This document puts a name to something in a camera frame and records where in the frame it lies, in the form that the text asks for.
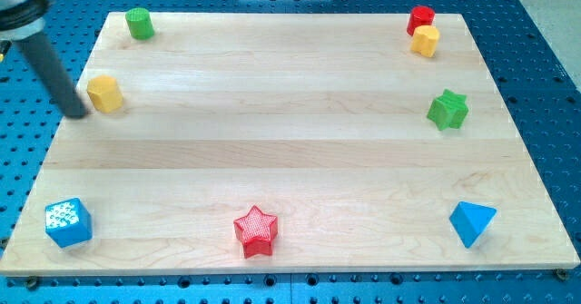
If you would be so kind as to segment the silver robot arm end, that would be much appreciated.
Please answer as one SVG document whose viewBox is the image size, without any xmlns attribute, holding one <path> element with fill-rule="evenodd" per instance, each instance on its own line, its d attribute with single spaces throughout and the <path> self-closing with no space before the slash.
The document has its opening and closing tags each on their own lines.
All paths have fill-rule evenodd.
<svg viewBox="0 0 581 304">
<path fill-rule="evenodd" d="M 19 41 L 41 32 L 49 0 L 1 0 L 1 40 Z"/>
</svg>

